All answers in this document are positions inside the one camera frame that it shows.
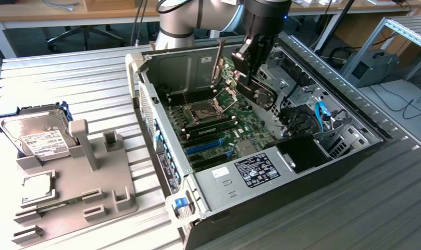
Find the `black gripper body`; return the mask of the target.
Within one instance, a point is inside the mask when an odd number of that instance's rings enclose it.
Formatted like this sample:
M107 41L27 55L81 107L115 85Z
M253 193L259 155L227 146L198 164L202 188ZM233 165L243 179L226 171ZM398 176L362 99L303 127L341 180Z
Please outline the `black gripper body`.
M275 36L282 29L290 1L243 1L243 29L246 37Z

